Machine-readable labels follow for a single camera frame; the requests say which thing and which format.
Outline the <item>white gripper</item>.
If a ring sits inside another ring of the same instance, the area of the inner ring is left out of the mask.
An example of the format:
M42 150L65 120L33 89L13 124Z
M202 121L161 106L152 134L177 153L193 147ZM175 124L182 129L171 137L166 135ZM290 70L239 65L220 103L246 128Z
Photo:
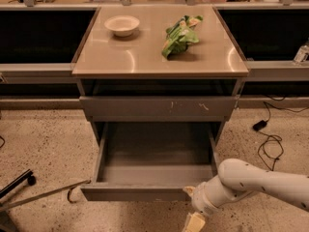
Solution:
M218 212L225 204L239 202L256 194L255 191L228 188L221 183L218 176L196 187L184 187L183 191L191 197L196 212L187 214L182 232L201 232L206 224L205 217Z

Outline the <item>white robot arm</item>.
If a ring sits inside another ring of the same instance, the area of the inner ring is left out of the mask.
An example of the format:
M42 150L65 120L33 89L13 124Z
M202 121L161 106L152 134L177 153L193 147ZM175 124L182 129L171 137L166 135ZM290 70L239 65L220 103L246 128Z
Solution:
M184 187L191 198L182 232L201 232L206 218L225 204L262 192L309 211L309 176L264 170L241 159L225 159L217 174L196 187Z

